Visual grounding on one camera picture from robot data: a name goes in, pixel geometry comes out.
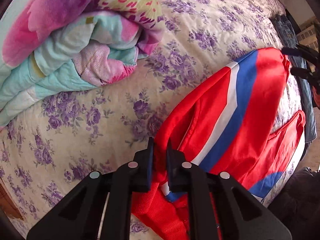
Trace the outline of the purple floral bed sheet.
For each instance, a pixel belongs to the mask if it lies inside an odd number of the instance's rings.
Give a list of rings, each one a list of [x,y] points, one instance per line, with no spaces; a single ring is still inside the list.
[[[28,231],[89,172],[107,173],[147,145],[203,80],[253,49],[282,46],[277,0],[161,0],[165,33],[128,78],[51,96],[1,131],[1,180]]]

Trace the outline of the beige checkered curtain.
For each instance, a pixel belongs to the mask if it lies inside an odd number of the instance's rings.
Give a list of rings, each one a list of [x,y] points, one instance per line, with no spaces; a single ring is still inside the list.
[[[315,23],[319,24],[319,21],[314,16],[301,24],[299,26],[301,32],[297,34],[297,39],[299,44],[318,51]]]

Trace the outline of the red pants with blue-white stripe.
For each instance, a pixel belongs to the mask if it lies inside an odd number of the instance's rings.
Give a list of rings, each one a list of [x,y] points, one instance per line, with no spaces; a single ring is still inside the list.
[[[187,239],[187,197],[169,189],[168,144],[205,172],[228,172],[264,199],[304,139],[301,110],[286,124],[273,126],[290,67],[280,50],[258,49],[191,91],[156,133],[151,190],[133,194],[132,213],[163,239]]]

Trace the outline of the folded colourful floral quilt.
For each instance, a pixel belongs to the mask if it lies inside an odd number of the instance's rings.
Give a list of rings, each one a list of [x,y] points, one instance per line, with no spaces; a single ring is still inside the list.
[[[160,0],[13,0],[1,19],[1,127],[48,96],[128,77],[164,28]]]

